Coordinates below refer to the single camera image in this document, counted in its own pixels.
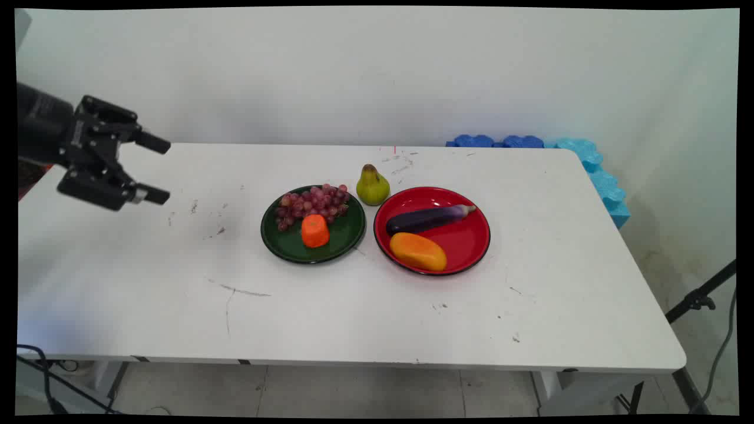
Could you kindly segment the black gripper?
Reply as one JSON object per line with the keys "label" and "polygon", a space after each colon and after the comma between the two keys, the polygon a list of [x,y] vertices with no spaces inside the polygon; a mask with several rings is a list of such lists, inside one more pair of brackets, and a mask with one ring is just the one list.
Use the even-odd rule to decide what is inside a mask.
{"label": "black gripper", "polygon": [[77,107],[17,82],[17,153],[22,160],[69,168],[57,185],[65,196],[119,211],[143,201],[163,205],[171,193],[138,183],[118,163],[118,143],[164,155],[171,143],[138,122],[137,113],[85,96]]}

